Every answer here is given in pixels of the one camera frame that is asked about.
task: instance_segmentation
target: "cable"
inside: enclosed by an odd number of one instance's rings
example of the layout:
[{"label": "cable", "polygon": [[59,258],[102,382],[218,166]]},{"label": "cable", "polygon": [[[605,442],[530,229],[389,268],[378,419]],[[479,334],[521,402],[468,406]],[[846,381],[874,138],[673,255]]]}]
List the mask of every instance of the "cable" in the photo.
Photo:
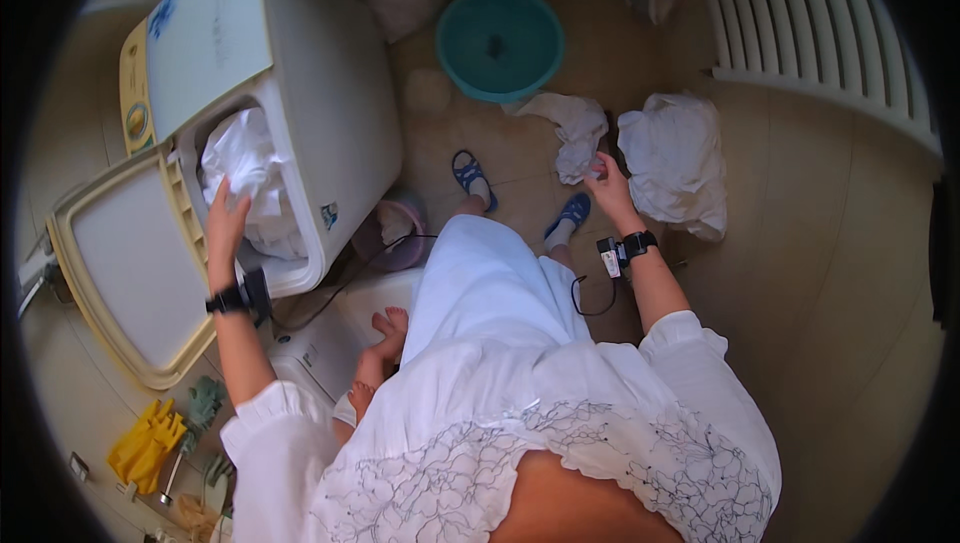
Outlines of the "cable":
[{"label": "cable", "polygon": [[309,318],[307,318],[306,320],[300,322],[299,324],[294,324],[294,325],[284,324],[282,321],[277,320],[277,317],[274,316],[274,313],[273,313],[272,311],[270,312],[270,320],[273,322],[273,324],[275,324],[275,325],[278,326],[280,329],[282,329],[283,331],[286,331],[286,332],[288,332],[288,333],[296,333],[297,331],[302,331],[302,330],[304,330],[304,329],[306,328],[306,325],[307,325],[307,324],[309,324],[310,322],[312,322],[312,321],[313,321],[314,319],[316,319],[324,310],[327,309],[327,307],[330,305],[330,303],[333,302],[334,298],[336,298],[337,296],[340,295],[340,292],[342,292],[342,290],[346,289],[348,285],[350,285],[351,283],[354,282],[354,280],[356,279],[357,276],[360,275],[360,273],[363,273],[363,272],[366,270],[367,266],[370,265],[370,262],[378,259],[378,257],[380,256],[381,253],[383,253],[383,252],[386,251],[387,249],[392,248],[393,246],[398,246],[399,244],[403,243],[403,242],[406,241],[407,239],[436,239],[436,238],[437,238],[437,235],[414,235],[414,234],[404,235],[403,237],[400,237],[400,238],[398,238],[397,240],[395,240],[394,242],[392,242],[392,243],[390,243],[389,245],[385,246],[383,249],[380,249],[379,251],[377,251],[376,253],[374,253],[368,260],[364,261],[364,262],[363,262],[363,265],[360,266],[360,269],[357,270],[356,273],[354,273],[353,276],[351,276],[345,283],[343,283],[342,285],[340,285],[340,286],[337,288],[337,290],[333,291],[333,294],[330,295],[330,297],[327,298],[327,300],[323,302],[323,305],[321,305],[321,306],[319,307],[319,309],[317,309],[316,311],[314,311],[314,312],[313,312],[313,315],[311,315],[311,316],[310,316]]},{"label": "cable", "polygon": [[606,314],[611,308],[614,307],[614,304],[617,303],[617,280],[613,278],[609,279],[609,283],[613,288],[613,293],[609,299],[609,303],[606,304],[606,308],[601,309],[600,311],[582,311],[580,306],[577,305],[577,297],[573,294],[573,289],[577,286],[577,283],[583,282],[585,278],[587,278],[587,276],[578,276],[572,283],[570,283],[570,299],[573,301],[573,309],[577,311],[577,314],[585,317],[602,316]]}]

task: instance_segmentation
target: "black wristband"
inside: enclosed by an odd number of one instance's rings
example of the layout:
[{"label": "black wristband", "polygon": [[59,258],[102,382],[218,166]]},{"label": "black wristband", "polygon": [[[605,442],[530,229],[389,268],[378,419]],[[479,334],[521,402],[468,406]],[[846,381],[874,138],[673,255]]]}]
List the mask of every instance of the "black wristband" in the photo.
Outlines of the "black wristband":
[{"label": "black wristband", "polygon": [[219,290],[211,299],[206,300],[206,312],[208,314],[249,311],[250,305],[247,303],[243,288],[239,285],[228,286]]},{"label": "black wristband", "polygon": [[657,246],[657,238],[648,230],[623,237],[623,250],[627,253],[627,262],[647,252],[647,248]]}]

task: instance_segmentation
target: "radiator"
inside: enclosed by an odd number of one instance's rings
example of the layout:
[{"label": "radiator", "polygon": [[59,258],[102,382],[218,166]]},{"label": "radiator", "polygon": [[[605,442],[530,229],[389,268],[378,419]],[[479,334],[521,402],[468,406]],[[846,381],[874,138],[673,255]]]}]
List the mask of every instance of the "radiator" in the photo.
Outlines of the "radiator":
[{"label": "radiator", "polygon": [[869,114],[941,155],[927,91],[882,0],[706,0],[715,79]]}]

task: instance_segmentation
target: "white embroidered dress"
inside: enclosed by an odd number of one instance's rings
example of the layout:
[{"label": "white embroidered dress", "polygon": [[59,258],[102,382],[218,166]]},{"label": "white embroidered dress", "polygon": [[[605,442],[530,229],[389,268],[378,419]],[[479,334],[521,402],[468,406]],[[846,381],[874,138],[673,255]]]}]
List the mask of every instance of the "white embroidered dress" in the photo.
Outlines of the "white embroidered dress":
[{"label": "white embroidered dress", "polygon": [[400,371],[339,453],[311,393],[277,381],[222,430],[238,541],[487,541],[517,465],[549,450],[614,479],[688,541],[759,541],[776,445],[691,311],[639,349],[590,339],[573,274],[509,228],[455,216],[411,309]]}]

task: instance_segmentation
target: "woman's right hand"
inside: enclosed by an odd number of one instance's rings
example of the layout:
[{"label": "woman's right hand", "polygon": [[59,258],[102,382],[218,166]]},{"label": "woman's right hand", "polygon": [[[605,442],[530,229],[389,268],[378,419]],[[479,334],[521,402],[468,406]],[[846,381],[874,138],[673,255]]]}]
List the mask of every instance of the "woman's right hand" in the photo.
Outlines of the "woman's right hand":
[{"label": "woman's right hand", "polygon": [[642,225],[640,216],[634,208],[634,201],[630,198],[630,185],[627,177],[620,172],[617,160],[602,151],[597,151],[597,159],[591,168],[600,173],[601,180],[587,176],[583,178],[586,188],[593,193],[593,198],[604,213],[613,222],[613,225],[621,231],[630,233],[643,230],[638,227]]},{"label": "woman's right hand", "polygon": [[249,195],[238,199],[232,209],[227,207],[230,191],[230,179],[223,177],[206,215],[207,278],[211,293],[221,291],[236,281],[234,257],[243,239],[247,213],[250,212]]}]

